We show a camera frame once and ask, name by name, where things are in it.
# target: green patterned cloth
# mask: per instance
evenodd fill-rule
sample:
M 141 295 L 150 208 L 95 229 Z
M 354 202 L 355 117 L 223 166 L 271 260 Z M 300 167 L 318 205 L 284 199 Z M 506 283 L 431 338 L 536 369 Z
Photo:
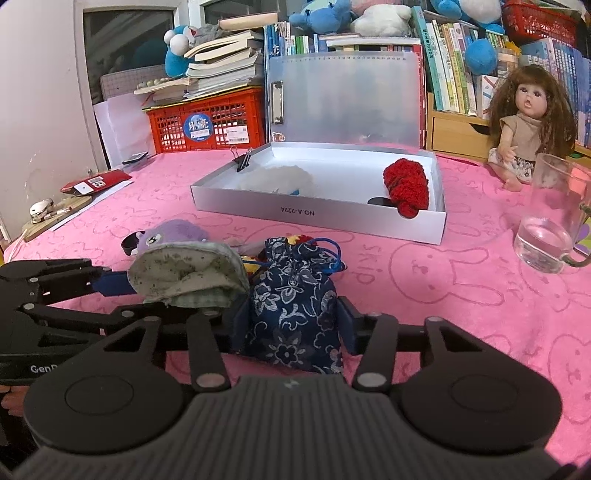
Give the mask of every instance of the green patterned cloth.
M 226 244 L 172 242 L 138 256 L 127 272 L 146 302 L 186 308 L 226 308 L 249 291 L 242 259 Z

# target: glass mug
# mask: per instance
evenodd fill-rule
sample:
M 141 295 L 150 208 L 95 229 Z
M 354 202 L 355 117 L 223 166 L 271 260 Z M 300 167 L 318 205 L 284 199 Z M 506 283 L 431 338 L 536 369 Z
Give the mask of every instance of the glass mug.
M 514 249 L 530 267 L 560 273 L 565 264 L 584 267 L 591 257 L 570 256 L 577 235 L 591 215 L 591 173 L 575 163 L 541 153 L 536 157 L 528 211 L 521 219 Z

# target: blue floral drawstring bag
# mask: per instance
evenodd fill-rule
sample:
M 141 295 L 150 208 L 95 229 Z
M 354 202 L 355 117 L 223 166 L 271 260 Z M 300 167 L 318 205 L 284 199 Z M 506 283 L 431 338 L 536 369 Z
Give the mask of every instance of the blue floral drawstring bag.
M 328 242 L 336 252 L 322 248 Z M 265 243 L 266 269 L 251 288 L 244 353 L 273 365 L 308 372 L 343 371 L 336 325 L 336 290 L 330 275 L 345 270 L 337 243 L 315 238 L 290 245 Z

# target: doll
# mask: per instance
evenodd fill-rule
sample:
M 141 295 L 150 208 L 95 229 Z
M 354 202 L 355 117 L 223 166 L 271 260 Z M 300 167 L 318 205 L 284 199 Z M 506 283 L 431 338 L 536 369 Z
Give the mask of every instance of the doll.
M 565 158 L 577 135 L 573 111 L 564 87 L 538 65 L 513 70 L 491 100 L 491 140 L 496 148 L 488 164 L 519 192 L 530 184 L 538 153 Z

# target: blue string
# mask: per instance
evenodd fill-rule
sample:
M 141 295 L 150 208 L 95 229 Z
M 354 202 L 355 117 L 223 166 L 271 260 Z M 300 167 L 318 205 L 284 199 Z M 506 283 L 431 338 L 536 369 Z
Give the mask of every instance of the blue string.
M 315 242 L 327 242 L 327 243 L 334 245 L 336 247 L 336 253 L 333 252 L 329 248 L 319 247 L 320 250 L 329 254 L 331 257 L 333 257 L 336 260 L 334 263 L 332 263 L 330 265 L 329 268 L 322 269 L 322 273 L 326 273 L 327 275 L 330 275 L 330 274 L 342 271 L 343 270 L 343 262 L 341 262 L 341 260 L 340 260 L 341 253 L 342 253 L 341 249 L 340 249 L 340 245 L 337 242 L 335 242 L 334 240 L 331 240 L 330 238 L 325 238 L 325 237 L 313 238 L 312 240 L 308 240 L 306 243 L 313 244 Z M 246 263 L 246 264 L 250 264 L 250 265 L 260 265 L 261 267 L 271 266 L 271 262 L 259 262 L 256 260 L 242 260 L 242 263 Z
M 340 250 L 340 245 L 337 242 L 335 242 L 334 240 L 331 240 L 330 238 L 325 238 L 323 236 L 318 237 L 318 238 L 313 238 L 312 240 L 308 240 L 306 243 L 312 244 L 315 242 L 327 242 L 327 243 L 334 245 L 336 247 L 336 253 L 328 248 L 320 247 L 320 249 L 323 252 L 328 253 L 329 255 L 333 256 L 336 260 L 335 263 L 331 264 L 329 268 L 323 269 L 322 272 L 330 275 L 330 274 L 342 271 L 343 270 L 343 262 L 341 262 L 341 260 L 340 260 L 341 253 L 342 253 Z

